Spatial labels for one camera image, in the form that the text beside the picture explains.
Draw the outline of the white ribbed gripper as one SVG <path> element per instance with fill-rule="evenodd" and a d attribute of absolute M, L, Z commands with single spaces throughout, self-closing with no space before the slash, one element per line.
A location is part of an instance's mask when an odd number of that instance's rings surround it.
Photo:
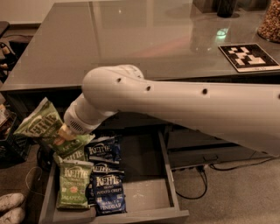
<path fill-rule="evenodd" d="M 72 141 L 76 138 L 75 134 L 89 134 L 115 114 L 115 111 L 96 108 L 89 103 L 84 94 L 80 94 L 64 114 L 64 123 L 58 131 L 59 138 Z"/>

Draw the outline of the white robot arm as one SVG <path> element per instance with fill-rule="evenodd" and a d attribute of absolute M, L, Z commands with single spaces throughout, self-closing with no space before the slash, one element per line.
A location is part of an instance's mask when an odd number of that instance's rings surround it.
<path fill-rule="evenodd" d="M 64 114 L 68 134 L 85 135 L 118 112 L 135 112 L 280 154 L 278 85 L 153 81 L 120 65 L 89 71 L 81 90 Z"/>

